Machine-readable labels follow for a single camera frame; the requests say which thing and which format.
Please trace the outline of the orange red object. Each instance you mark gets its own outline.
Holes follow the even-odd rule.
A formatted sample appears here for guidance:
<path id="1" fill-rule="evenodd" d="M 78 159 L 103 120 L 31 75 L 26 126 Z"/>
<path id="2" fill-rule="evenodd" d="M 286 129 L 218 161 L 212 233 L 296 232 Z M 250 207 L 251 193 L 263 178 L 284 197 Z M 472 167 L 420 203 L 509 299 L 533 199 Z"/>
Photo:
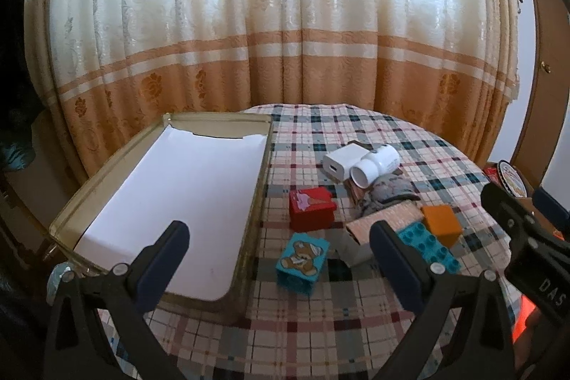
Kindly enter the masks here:
<path id="1" fill-rule="evenodd" d="M 536 311 L 537 307 L 535 303 L 532 303 L 527 296 L 522 295 L 519 315 L 517 316 L 512 332 L 513 342 L 516 342 L 522 333 L 525 332 L 528 319 L 532 317 Z"/>

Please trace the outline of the black grey hair claw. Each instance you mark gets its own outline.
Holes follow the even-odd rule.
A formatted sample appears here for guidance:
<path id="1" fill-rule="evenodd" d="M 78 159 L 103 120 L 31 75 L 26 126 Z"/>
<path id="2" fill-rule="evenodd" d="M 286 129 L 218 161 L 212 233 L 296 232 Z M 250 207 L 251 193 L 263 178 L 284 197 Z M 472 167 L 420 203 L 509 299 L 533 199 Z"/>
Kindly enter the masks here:
<path id="1" fill-rule="evenodd" d="M 420 196 L 415 192 L 413 183 L 402 175 L 379 177 L 357 202 L 356 217 L 369 216 L 404 201 L 418 202 Z"/>

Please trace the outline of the wooden door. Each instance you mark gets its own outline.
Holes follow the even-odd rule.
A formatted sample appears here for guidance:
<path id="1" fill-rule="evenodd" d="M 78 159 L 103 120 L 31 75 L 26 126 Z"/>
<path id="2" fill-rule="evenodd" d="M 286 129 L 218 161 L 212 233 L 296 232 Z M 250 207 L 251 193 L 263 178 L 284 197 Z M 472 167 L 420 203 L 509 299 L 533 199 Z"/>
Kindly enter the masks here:
<path id="1" fill-rule="evenodd" d="M 536 47 L 532 92 L 514 165 L 533 188 L 553 159 L 569 93 L 569 19 L 563 0 L 533 0 Z"/>

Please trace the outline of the white pill bottle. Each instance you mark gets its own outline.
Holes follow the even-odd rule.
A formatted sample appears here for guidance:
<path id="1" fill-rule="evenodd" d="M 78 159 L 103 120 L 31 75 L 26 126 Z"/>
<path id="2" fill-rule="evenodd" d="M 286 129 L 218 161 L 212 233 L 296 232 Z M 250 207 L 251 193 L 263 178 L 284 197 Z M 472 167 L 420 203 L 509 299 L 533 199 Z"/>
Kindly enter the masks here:
<path id="1" fill-rule="evenodd" d="M 399 168 L 400 161 L 400 154 L 391 145 L 382 145 L 369 150 L 351 167 L 351 180 L 357 187 L 366 189 L 379 177 L 395 172 Z"/>

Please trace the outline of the round cookie tin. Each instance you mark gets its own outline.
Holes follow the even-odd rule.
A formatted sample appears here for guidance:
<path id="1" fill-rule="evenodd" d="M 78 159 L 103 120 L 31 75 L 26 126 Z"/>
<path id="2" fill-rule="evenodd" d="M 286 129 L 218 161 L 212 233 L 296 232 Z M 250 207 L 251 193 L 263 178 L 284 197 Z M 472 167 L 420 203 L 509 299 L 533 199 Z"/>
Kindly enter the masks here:
<path id="1" fill-rule="evenodd" d="M 517 170 L 507 161 L 498 161 L 496 165 L 498 180 L 502 188 L 514 198 L 526 198 L 528 189 Z"/>

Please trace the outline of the teal studded building brick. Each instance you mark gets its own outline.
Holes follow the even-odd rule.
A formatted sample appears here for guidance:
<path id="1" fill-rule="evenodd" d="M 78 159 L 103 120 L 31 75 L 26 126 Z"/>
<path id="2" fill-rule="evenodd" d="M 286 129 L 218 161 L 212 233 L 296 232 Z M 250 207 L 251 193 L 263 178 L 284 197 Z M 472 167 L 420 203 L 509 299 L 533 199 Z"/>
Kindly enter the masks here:
<path id="1" fill-rule="evenodd" d="M 396 234 L 404 244 L 416 249 L 428 264 L 439 262 L 448 273 L 457 274 L 459 272 L 459 260 L 455 259 L 448 247 L 442 245 L 422 223 L 412 223 L 398 230 Z"/>

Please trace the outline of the teal bear toy block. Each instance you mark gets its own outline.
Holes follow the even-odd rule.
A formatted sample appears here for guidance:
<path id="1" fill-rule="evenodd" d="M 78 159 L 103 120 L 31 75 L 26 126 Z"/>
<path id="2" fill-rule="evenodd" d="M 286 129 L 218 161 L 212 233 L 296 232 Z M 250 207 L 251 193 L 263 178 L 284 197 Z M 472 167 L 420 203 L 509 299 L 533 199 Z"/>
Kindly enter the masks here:
<path id="1" fill-rule="evenodd" d="M 330 243 L 306 233 L 294 233 L 275 265 L 279 286 L 310 297 L 327 259 Z"/>

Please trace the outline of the white paper liner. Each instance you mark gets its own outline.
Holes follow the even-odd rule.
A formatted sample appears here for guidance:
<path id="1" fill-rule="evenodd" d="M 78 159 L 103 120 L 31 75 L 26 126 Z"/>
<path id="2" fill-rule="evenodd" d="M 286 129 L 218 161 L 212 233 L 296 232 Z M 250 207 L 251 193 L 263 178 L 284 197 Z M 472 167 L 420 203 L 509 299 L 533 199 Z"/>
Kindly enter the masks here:
<path id="1" fill-rule="evenodd" d="M 190 247 L 167 290 L 220 299 L 237 267 L 265 148 L 264 135 L 213 138 L 167 127 L 74 249 L 108 269 L 132 262 L 181 221 Z"/>

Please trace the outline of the red toy block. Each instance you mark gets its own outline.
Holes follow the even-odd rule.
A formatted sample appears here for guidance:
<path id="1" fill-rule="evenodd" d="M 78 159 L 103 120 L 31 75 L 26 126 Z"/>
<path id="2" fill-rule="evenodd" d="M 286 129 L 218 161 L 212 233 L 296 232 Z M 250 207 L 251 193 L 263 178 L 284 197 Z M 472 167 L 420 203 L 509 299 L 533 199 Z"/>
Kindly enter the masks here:
<path id="1" fill-rule="evenodd" d="M 336 203 L 326 187 L 293 190 L 289 194 L 290 229 L 295 233 L 330 229 L 335 210 Z"/>

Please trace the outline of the plaid tablecloth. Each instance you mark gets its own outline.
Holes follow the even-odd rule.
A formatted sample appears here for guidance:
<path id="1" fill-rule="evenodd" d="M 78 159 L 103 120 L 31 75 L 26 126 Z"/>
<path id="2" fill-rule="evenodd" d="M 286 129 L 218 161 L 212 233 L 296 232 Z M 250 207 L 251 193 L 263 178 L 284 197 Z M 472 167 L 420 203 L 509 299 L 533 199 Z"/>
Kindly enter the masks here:
<path id="1" fill-rule="evenodd" d="M 354 213 L 346 189 L 323 172 L 326 153 L 350 141 L 395 147 L 402 171 L 422 203 L 449 205 L 462 227 L 453 247 L 460 270 L 502 270 L 508 240 L 480 205 L 483 171 L 440 137 L 404 120 L 347 104 L 266 104 L 273 120 L 270 171 L 247 312 L 231 326 L 157 309 L 146 320 L 188 379 L 369 379 L 411 326 L 374 261 L 349 267 L 330 252 L 310 296 L 275 280 L 275 263 L 290 237 L 288 196 L 326 187 L 335 218 Z"/>

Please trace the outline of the cream and orange curtain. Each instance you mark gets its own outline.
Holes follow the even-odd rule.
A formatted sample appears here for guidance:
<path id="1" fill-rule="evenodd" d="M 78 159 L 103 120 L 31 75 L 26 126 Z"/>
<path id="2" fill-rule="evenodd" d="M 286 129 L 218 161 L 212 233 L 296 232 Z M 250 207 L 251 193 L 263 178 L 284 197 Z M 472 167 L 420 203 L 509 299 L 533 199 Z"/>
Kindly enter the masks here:
<path id="1" fill-rule="evenodd" d="M 487 161 L 518 94 L 517 0 L 25 0 L 79 180 L 161 115 L 348 103 Z"/>

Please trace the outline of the orange toy block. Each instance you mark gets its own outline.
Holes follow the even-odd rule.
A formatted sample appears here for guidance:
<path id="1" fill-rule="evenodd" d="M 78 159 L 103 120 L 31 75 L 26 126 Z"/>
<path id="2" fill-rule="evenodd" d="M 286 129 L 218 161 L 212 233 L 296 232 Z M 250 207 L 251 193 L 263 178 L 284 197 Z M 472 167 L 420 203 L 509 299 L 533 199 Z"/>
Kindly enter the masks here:
<path id="1" fill-rule="evenodd" d="M 452 208 L 447 205 L 424 205 L 421 207 L 425 227 L 437 237 L 442 245 L 451 249 L 463 233 Z"/>

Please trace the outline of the teal cloth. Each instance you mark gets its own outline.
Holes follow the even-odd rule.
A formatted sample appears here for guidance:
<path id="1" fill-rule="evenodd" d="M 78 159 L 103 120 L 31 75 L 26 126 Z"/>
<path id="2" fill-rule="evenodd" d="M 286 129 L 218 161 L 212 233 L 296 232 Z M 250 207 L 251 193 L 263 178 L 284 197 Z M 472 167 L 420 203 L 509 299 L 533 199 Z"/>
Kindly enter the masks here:
<path id="1" fill-rule="evenodd" d="M 1 170 L 16 172 L 26 169 L 36 158 L 30 140 L 2 142 L 0 145 Z"/>

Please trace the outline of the gold metal tin tray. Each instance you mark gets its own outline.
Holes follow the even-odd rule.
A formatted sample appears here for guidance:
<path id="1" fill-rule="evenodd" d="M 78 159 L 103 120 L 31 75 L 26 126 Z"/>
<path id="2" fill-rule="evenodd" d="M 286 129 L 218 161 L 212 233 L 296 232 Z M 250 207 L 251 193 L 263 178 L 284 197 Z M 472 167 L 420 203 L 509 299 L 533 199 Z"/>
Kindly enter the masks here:
<path id="1" fill-rule="evenodd" d="M 271 136 L 268 115 L 166 114 L 79 188 L 50 235 L 70 260 L 103 273 L 183 222 L 190 246 L 159 305 L 232 324 L 247 309 Z"/>

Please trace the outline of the white usb charger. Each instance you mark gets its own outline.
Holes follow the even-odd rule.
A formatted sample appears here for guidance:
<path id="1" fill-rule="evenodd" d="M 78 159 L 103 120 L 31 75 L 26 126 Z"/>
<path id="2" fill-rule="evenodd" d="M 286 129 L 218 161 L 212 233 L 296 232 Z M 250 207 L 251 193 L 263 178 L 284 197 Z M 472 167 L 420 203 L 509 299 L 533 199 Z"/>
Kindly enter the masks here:
<path id="1" fill-rule="evenodd" d="M 367 147 L 349 143 L 323 157 L 323 170 L 334 182 L 343 183 L 350 177 L 352 166 L 368 154 Z"/>

